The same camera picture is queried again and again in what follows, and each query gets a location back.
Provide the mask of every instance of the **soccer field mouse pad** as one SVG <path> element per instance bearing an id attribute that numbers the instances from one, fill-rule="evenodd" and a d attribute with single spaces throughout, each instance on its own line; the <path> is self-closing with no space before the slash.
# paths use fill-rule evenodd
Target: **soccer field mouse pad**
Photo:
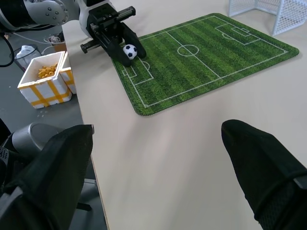
<path id="1" fill-rule="evenodd" d="M 114 61 L 140 115 L 154 114 L 299 53 L 218 13 L 145 35 L 140 42 L 146 58 L 136 57 L 131 67 Z"/>

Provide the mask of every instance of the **soccer field pattern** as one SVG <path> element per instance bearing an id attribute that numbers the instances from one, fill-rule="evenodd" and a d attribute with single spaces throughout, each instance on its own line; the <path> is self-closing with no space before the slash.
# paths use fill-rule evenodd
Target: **soccer field pattern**
<path id="1" fill-rule="evenodd" d="M 147 51 L 126 68 L 114 62 L 138 114 L 150 115 L 298 54 L 221 14 L 140 38 Z"/>

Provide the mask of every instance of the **center circle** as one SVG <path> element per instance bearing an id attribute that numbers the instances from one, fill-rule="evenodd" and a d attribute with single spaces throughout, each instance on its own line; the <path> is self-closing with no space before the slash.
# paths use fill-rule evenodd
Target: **center circle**
<path id="1" fill-rule="evenodd" d="M 183 46 L 180 46 L 177 50 L 177 52 L 181 56 L 185 56 L 185 57 L 197 55 L 199 51 L 200 49 L 198 49 L 198 47 L 194 45 L 183 45 Z"/>

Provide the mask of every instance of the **white table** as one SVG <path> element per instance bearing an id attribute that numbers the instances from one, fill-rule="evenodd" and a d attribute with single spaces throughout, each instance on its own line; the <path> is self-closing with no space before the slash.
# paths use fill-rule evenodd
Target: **white table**
<path id="1" fill-rule="evenodd" d="M 115 0 L 137 15 L 139 36 L 212 12 L 226 0 Z M 235 19 L 269 33 L 273 15 Z M 110 230 L 260 230 L 221 140 L 240 119 L 274 134 L 304 165 L 307 136 L 307 27 L 276 38 L 301 53 L 284 63 L 149 117 L 137 115 L 108 55 L 84 54 L 77 21 L 63 26 L 84 123 L 94 124 L 92 160 Z"/>

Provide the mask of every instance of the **gray floor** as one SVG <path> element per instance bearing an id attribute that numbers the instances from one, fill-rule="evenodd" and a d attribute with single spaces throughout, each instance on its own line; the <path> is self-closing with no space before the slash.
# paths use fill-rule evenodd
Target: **gray floor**
<path id="1" fill-rule="evenodd" d="M 43 41 L 49 34 L 58 33 L 61 27 L 55 27 L 40 32 L 20 33 L 25 37 L 37 41 Z M 13 35 L 9 38 L 13 49 L 18 49 L 22 45 L 36 44 L 40 51 L 49 45 L 38 44 L 32 41 Z M 10 51 L 5 42 L 0 39 L 0 64 L 10 61 Z M 49 48 L 45 54 L 53 53 L 54 49 Z M 69 128 L 74 125 L 83 124 L 79 108 L 78 98 L 75 95 L 69 102 L 56 104 L 47 108 L 36 110 L 22 96 L 17 89 L 17 85 L 23 76 L 23 72 L 14 63 L 9 67 L 0 68 L 0 118 L 14 132 L 32 122 L 42 122 L 61 128 Z M 95 179 L 92 163 L 90 163 L 86 178 Z M 99 197 L 93 184 L 84 184 L 81 201 L 90 204 L 93 208 L 91 212 L 76 210 L 71 222 L 70 230 L 104 230 L 106 225 L 103 221 L 103 209 Z"/>

